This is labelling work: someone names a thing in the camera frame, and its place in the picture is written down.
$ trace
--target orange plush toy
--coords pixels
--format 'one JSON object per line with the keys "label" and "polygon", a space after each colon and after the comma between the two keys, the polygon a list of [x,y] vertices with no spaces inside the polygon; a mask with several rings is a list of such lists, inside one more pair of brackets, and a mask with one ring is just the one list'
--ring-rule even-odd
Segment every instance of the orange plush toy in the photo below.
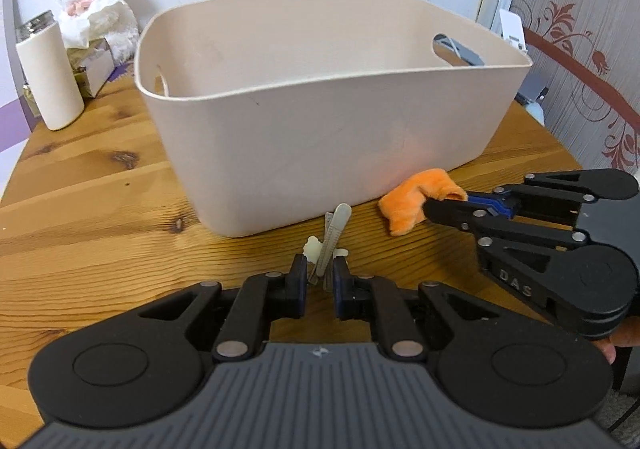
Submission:
{"label": "orange plush toy", "polygon": [[429,169],[414,174],[378,202],[388,218],[392,236],[402,236],[426,219],[422,205],[427,198],[466,201],[463,188],[444,169]]}

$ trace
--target small box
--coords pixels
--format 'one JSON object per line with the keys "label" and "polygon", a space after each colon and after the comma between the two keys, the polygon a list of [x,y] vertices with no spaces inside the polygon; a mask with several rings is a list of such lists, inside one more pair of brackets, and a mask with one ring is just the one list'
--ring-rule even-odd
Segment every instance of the small box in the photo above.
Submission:
{"label": "small box", "polygon": [[68,48],[66,55],[82,97],[94,99],[115,70],[109,43],[104,38],[89,43],[89,48]]}

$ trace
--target gray gripper housing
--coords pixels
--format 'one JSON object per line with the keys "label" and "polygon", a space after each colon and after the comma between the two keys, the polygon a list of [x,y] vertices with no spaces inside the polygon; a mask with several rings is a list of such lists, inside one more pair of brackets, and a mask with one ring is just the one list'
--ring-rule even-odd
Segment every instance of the gray gripper housing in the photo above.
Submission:
{"label": "gray gripper housing", "polygon": [[495,425],[448,399],[419,365],[373,343],[268,343],[224,363],[186,405],[145,425],[50,423],[24,449],[613,449],[591,420],[549,430]]}

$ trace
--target human hand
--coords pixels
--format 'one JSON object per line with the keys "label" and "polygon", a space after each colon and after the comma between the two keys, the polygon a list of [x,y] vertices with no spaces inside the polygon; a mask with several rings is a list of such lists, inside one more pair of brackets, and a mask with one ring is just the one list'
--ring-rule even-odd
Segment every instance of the human hand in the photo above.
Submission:
{"label": "human hand", "polygon": [[612,364],[616,360],[616,346],[640,346],[640,317],[627,317],[609,337],[593,341],[593,344],[604,353],[609,364]]}

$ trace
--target wood grain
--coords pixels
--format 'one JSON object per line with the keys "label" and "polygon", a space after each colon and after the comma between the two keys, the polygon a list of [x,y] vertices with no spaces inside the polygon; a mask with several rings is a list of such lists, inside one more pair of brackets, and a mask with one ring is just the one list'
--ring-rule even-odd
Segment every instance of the wood grain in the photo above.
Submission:
{"label": "wood grain", "polygon": [[[490,190],[526,172],[577,168],[514,103],[482,156],[452,177],[468,190]],[[208,232],[128,77],[108,84],[67,129],[39,125],[0,206],[0,441],[14,447],[40,424],[26,372],[45,344],[203,279],[231,287],[253,273],[286,270],[323,228],[314,219],[250,238]],[[350,250],[354,273],[386,275],[399,286],[437,279],[532,315],[478,273],[469,235],[423,224],[391,238],[371,202],[354,209],[340,246]],[[306,317],[278,321],[272,338],[364,340],[369,332],[335,320],[329,296],[312,289]]]}

